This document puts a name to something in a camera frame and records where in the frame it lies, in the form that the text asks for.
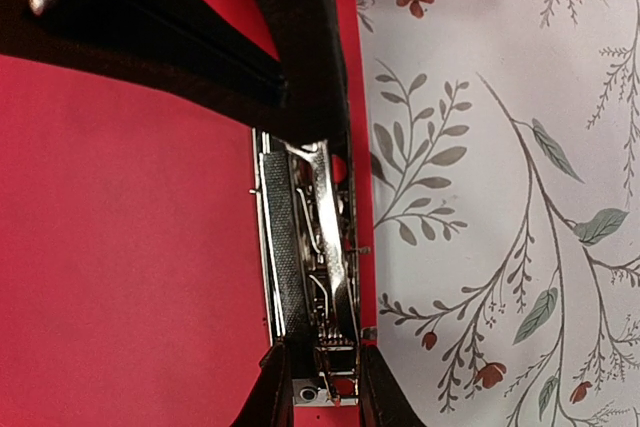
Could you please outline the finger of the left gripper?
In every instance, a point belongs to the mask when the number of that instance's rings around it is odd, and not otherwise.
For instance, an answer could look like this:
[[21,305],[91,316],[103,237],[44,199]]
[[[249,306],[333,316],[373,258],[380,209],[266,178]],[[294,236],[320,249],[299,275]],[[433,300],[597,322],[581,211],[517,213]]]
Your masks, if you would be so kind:
[[1,51],[168,92],[296,146],[343,142],[336,0],[255,1],[274,54],[204,0],[1,0]]

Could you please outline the red file folder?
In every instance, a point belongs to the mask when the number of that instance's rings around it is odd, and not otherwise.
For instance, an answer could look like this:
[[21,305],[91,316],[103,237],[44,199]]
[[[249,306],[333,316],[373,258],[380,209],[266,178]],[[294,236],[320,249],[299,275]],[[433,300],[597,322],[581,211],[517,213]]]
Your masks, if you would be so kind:
[[1,422],[228,426],[269,347],[247,127],[1,58]]

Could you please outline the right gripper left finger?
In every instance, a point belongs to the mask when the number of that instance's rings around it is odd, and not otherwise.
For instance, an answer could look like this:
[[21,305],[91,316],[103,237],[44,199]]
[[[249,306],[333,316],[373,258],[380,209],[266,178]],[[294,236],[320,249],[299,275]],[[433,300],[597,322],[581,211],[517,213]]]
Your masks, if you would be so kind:
[[277,341],[263,357],[260,374],[232,427],[292,427],[294,394],[290,353]]

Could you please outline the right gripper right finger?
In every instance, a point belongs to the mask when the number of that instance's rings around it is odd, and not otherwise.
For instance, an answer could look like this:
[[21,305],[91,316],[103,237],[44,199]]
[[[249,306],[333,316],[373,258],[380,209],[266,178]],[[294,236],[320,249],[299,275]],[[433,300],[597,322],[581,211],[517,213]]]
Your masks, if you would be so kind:
[[360,425],[424,427],[377,346],[365,344],[360,354]]

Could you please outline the metal folder clip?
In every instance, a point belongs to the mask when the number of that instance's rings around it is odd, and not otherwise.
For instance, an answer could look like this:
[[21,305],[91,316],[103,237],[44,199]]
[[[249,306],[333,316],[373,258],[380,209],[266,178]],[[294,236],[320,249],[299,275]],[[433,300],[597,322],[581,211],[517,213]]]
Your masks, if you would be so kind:
[[354,406],[363,343],[351,139],[290,145],[252,132],[272,343],[288,351],[293,402]]

